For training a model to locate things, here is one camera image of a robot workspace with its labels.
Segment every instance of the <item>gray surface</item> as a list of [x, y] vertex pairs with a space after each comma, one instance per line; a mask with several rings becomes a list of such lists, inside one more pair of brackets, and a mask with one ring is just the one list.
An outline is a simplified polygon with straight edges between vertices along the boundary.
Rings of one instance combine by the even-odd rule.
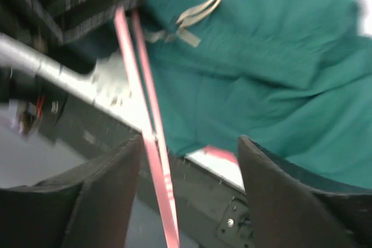
[[[14, 107], [0, 108], [0, 116], [13, 117]], [[73, 150], [57, 143], [48, 144], [34, 136], [28, 141], [0, 126], [0, 187], [32, 185], [84, 162]], [[181, 233], [182, 248], [198, 245]], [[157, 213], [136, 200], [132, 210], [126, 248], [166, 248], [161, 219]]]

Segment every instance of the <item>white surface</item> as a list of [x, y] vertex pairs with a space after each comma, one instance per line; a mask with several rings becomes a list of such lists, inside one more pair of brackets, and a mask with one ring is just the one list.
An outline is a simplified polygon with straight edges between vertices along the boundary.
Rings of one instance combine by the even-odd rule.
[[[371, 6], [372, 0], [364, 0], [366, 15]], [[366, 16], [361, 21], [361, 33], [372, 34], [371, 17]], [[5, 36], [0, 37], [0, 53], [12, 57], [13, 66], [26, 68], [43, 76], [138, 130], [142, 127], [142, 118], [137, 114], [137, 101], [131, 96], [120, 55], [113, 55], [106, 63], [98, 63], [92, 75], [83, 77], [61, 68], [57, 62]], [[240, 170], [235, 164], [216, 159], [203, 150], [190, 154], [188, 159], [243, 189]]]

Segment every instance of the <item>screw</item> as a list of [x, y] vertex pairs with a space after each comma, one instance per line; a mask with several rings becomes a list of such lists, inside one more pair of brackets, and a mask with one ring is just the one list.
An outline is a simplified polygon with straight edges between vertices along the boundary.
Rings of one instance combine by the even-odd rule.
[[233, 219], [229, 219], [229, 220], [227, 220], [227, 226], [228, 226], [229, 228], [231, 228], [233, 225], [234, 225], [234, 220], [233, 220]]

